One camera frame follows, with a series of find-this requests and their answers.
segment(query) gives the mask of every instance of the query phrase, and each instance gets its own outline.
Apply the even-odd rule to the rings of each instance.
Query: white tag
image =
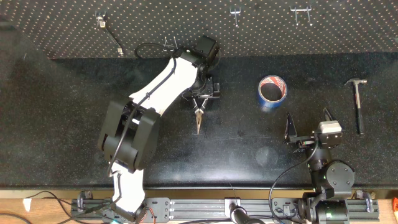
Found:
[[[30,203],[32,203],[32,199],[31,198],[24,198],[22,203],[24,204],[25,210],[27,212],[30,212]]]

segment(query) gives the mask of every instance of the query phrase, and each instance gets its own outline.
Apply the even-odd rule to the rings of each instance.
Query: robotic arm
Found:
[[[113,209],[129,221],[141,220],[146,212],[142,189],[143,169],[155,153],[160,117],[164,111],[187,89],[186,96],[205,99],[219,97],[220,85],[206,76],[218,50],[215,40],[203,36],[194,49],[176,50],[173,53],[175,61],[171,58],[163,72],[143,89],[129,98],[120,97],[110,102],[98,147],[111,164],[112,173],[118,173],[113,176],[113,201],[116,202]],[[174,73],[169,76],[174,66]],[[134,115],[128,122],[131,113]],[[120,143],[126,124],[127,132]],[[119,144],[119,151],[113,158]]]

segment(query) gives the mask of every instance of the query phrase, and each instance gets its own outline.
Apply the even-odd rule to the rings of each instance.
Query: circular joint cover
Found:
[[[352,168],[342,162],[331,163],[323,177],[326,181],[335,188],[352,187],[354,184],[354,171]]]

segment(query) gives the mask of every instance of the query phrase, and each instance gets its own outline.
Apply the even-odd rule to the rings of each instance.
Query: black countertop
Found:
[[[163,70],[164,59],[47,60],[19,46],[0,68],[0,187],[3,189],[109,189],[107,163],[96,148],[109,100],[130,95]],[[286,112],[299,135],[323,120],[327,107],[345,129],[332,152],[356,171],[355,187],[398,189],[398,54],[288,55],[222,58],[211,73],[221,98],[209,102],[199,135],[192,105],[177,98],[163,114],[156,154],[144,171],[146,189],[269,188],[288,167],[305,159],[282,144]],[[282,77],[280,108],[259,109],[256,90],[266,75]],[[366,135],[356,134],[354,77]],[[305,166],[278,184],[310,189]]]

